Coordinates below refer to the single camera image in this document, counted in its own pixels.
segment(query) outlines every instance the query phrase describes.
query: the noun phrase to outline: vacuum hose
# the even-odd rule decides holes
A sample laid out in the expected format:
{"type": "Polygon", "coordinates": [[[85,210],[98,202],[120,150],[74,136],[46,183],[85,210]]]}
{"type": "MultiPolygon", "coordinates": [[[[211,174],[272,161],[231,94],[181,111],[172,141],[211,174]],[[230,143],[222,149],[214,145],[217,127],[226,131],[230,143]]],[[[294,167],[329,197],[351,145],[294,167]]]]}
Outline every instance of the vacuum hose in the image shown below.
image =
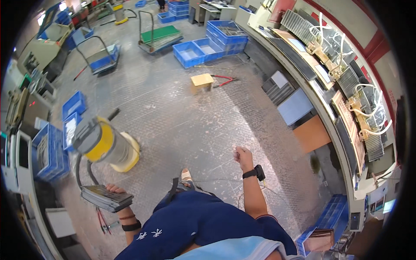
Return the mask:
{"type": "MultiPolygon", "coordinates": [[[[118,107],[115,108],[111,112],[111,114],[107,117],[107,120],[108,121],[113,120],[114,117],[116,117],[116,115],[118,115],[119,113],[120,113],[120,109],[118,107]]],[[[81,153],[78,153],[77,154],[77,159],[75,161],[75,178],[77,180],[77,184],[78,184],[78,187],[79,188],[81,188],[81,186],[82,186],[81,180],[79,178],[79,163],[81,162],[81,158],[82,158],[82,154],[81,153]]],[[[92,173],[91,165],[92,165],[92,162],[90,160],[88,160],[87,161],[87,172],[88,172],[88,175],[92,179],[92,182],[94,183],[94,185],[98,185],[99,183],[98,183],[97,179],[95,178],[94,174],[92,173]]]]}

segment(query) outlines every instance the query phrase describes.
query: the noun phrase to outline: hand cart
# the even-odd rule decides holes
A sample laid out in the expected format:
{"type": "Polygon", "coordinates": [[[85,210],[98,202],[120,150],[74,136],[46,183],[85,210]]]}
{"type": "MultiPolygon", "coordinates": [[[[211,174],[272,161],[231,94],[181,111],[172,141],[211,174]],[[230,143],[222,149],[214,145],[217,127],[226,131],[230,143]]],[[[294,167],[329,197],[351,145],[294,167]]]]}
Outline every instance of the hand cart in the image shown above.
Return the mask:
{"type": "Polygon", "coordinates": [[[96,35],[86,38],[85,40],[80,42],[76,48],[77,51],[81,53],[84,60],[87,62],[87,65],[91,68],[93,75],[114,68],[117,66],[117,63],[119,62],[121,45],[113,44],[110,46],[106,46],[103,40],[96,35]],[[104,45],[104,49],[86,58],[84,54],[79,50],[78,46],[94,37],[100,39],[101,43],[104,45]]]}
{"type": "Polygon", "coordinates": [[[183,40],[182,33],[174,26],[165,26],[162,28],[154,29],[153,14],[146,11],[138,11],[139,14],[139,47],[145,52],[153,55],[166,47],[176,44],[183,40]],[[141,12],[148,13],[152,20],[152,30],[141,33],[141,12]]]}

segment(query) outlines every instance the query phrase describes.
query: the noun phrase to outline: shoe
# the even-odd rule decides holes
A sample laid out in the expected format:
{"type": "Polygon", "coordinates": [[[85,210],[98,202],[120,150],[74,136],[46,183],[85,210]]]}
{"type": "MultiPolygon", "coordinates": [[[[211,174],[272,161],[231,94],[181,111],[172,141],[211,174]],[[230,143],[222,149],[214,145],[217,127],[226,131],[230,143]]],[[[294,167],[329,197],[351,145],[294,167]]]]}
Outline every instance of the shoe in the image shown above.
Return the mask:
{"type": "Polygon", "coordinates": [[[192,181],[191,174],[187,168],[182,170],[181,181],[192,181]]]}

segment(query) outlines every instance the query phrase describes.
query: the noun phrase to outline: stack of metal plates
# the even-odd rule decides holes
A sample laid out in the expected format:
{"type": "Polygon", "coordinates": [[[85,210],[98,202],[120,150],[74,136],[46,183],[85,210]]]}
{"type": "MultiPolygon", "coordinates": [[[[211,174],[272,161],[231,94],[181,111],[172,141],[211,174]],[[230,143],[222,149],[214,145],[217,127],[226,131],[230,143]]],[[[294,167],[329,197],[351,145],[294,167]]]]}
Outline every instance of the stack of metal plates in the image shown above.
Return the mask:
{"type": "Polygon", "coordinates": [[[180,37],[182,37],[182,33],[172,25],[154,29],[153,43],[152,31],[144,32],[141,34],[141,40],[146,45],[153,47],[156,50],[180,37]]]}
{"type": "Polygon", "coordinates": [[[115,213],[131,205],[134,196],[129,193],[110,192],[104,185],[92,185],[81,187],[81,198],[95,206],[115,213]]]}

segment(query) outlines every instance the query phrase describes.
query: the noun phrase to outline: left hand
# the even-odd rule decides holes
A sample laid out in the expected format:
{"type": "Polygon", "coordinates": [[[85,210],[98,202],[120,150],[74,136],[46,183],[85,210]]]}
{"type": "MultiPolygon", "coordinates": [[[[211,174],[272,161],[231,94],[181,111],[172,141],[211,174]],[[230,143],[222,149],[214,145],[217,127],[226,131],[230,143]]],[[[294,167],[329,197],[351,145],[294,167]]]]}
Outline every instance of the left hand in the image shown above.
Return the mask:
{"type": "Polygon", "coordinates": [[[114,183],[109,183],[105,186],[105,188],[111,192],[115,193],[126,193],[126,191],[123,188],[117,187],[114,183]]]}

